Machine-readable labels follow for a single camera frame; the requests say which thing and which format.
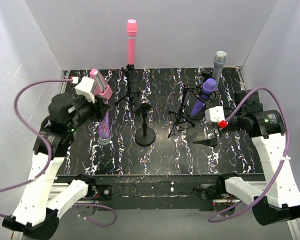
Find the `purple glitter microphone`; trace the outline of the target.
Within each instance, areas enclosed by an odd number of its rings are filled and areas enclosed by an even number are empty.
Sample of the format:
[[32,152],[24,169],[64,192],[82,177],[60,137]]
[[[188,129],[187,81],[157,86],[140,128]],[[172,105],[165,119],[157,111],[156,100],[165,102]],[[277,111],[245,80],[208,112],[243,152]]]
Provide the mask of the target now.
[[110,144],[110,130],[109,130],[109,113],[105,114],[104,119],[98,125],[98,143],[101,146]]

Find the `purple matte microphone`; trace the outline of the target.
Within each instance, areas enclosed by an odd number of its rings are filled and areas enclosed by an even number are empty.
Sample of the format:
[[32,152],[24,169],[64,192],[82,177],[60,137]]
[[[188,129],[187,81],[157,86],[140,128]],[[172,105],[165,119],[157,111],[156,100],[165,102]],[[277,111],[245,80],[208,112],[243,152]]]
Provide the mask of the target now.
[[206,100],[212,95],[215,91],[217,82],[213,78],[208,78],[203,84],[201,88],[201,95],[198,100],[195,102],[192,110],[191,110],[191,117],[197,115],[206,105]]

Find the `black left-edge clip stand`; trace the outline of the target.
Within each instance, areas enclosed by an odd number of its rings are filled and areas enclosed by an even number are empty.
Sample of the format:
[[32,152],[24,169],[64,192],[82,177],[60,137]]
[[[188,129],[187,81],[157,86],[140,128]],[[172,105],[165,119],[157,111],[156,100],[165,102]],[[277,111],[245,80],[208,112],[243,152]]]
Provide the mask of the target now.
[[134,135],[135,142],[141,147],[148,147],[152,145],[156,140],[156,133],[155,131],[148,127],[147,124],[147,117],[148,111],[152,109],[152,106],[145,102],[142,103],[135,111],[134,114],[136,116],[142,117],[142,127],[139,128]]

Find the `black round-base clip stand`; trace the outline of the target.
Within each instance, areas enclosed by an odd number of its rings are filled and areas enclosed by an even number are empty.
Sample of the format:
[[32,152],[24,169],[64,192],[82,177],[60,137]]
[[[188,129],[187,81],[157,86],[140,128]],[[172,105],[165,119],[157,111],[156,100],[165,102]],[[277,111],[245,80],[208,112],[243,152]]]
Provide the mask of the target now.
[[211,68],[201,70],[202,84],[199,86],[198,98],[195,103],[186,107],[186,115],[193,120],[200,120],[205,116],[206,102],[212,98],[216,88]]

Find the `silver grey microphone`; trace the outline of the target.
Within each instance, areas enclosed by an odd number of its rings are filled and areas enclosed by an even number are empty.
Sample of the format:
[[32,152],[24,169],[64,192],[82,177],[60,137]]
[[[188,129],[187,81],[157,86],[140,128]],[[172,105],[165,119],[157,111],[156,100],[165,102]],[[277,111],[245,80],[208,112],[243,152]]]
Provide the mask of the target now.
[[213,59],[212,77],[218,83],[222,74],[223,67],[227,62],[227,53],[225,51],[217,51]]

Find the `pink microphone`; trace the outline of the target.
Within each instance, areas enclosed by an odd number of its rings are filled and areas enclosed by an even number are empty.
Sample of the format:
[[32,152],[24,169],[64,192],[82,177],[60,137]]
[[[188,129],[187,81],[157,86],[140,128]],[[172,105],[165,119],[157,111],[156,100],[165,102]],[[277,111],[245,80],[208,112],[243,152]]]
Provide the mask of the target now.
[[127,63],[135,64],[136,55],[136,36],[138,32],[138,24],[135,19],[128,19],[126,24],[127,33]]

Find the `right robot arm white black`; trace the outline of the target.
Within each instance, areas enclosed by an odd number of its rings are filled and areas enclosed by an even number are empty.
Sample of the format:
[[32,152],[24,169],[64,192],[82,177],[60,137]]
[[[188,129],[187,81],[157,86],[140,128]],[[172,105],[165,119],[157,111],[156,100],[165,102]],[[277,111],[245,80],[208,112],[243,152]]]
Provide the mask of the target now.
[[288,156],[288,124],[282,108],[263,109],[259,90],[260,87],[236,92],[236,107],[229,115],[225,115],[222,106],[206,104],[205,119],[212,124],[214,137],[197,140],[196,144],[215,148],[221,133],[244,130],[257,150],[266,182],[265,189],[261,190],[232,172],[219,175],[215,185],[201,188],[207,198],[227,194],[246,204],[244,209],[230,216],[222,217],[223,210],[215,213],[208,219],[210,223],[238,217],[248,210],[252,210],[262,226],[300,218],[300,191]]

